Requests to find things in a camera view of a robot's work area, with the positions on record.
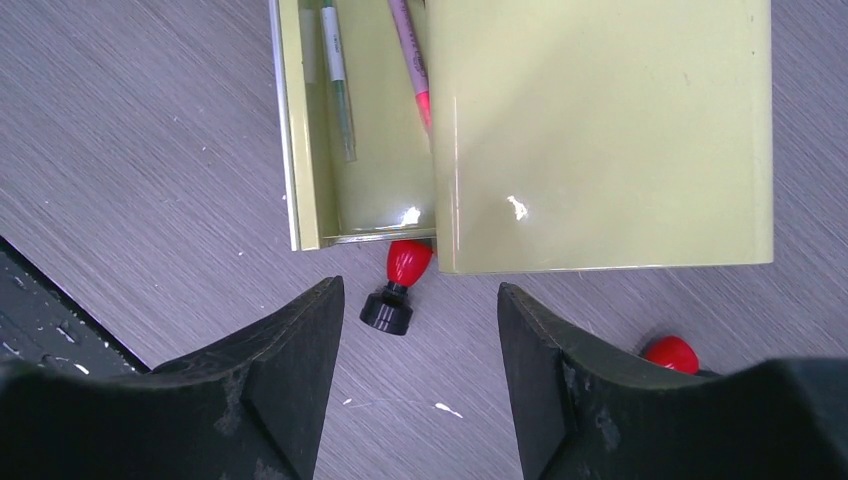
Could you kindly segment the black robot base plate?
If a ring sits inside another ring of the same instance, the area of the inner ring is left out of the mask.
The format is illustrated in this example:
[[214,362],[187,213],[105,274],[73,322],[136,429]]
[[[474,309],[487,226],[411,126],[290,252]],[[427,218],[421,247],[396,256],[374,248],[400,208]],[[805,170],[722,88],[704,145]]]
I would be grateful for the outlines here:
[[1,360],[91,378],[150,371],[6,239],[1,240]]

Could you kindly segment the red black stamp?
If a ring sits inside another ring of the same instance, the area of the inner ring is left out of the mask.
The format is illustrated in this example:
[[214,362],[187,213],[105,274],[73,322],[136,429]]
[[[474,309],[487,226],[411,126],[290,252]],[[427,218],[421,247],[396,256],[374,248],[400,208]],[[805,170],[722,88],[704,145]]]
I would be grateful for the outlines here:
[[642,357],[664,368],[699,377],[716,377],[717,373],[701,368],[695,350],[678,336],[665,336],[650,343]]
[[426,272],[433,255],[430,240],[393,241],[387,255],[387,283],[367,297],[359,319],[376,330],[404,336],[413,315],[409,289]]

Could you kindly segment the green metal drawer cabinet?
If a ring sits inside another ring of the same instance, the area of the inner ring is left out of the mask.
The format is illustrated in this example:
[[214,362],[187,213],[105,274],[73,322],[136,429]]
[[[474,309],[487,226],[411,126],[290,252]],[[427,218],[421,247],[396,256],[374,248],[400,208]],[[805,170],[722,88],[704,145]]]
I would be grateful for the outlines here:
[[774,256],[768,1],[406,1],[427,134],[388,1],[274,1],[290,244],[431,239],[442,272],[766,264]]

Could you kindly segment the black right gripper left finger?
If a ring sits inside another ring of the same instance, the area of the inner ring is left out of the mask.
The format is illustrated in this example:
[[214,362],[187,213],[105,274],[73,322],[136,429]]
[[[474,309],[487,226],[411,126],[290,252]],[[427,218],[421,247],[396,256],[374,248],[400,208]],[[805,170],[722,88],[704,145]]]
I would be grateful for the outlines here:
[[310,479],[340,344],[344,283],[145,374],[1,365],[5,479]]

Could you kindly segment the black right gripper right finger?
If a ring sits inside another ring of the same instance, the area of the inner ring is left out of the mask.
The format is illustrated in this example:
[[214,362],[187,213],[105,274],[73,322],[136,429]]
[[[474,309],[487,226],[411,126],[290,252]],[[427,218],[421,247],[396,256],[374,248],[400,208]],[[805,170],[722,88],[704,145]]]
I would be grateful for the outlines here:
[[504,283],[497,319],[527,479],[843,479],[847,363],[713,377],[623,351]]

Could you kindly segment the pink highlighter pen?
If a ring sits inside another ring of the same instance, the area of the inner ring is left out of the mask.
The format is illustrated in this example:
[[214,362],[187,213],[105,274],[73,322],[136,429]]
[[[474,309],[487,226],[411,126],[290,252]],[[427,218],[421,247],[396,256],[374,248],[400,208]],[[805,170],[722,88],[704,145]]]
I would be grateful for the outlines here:
[[422,51],[404,0],[389,0],[389,10],[397,31],[400,47],[414,92],[414,99],[427,134],[431,133],[432,117],[428,75]]

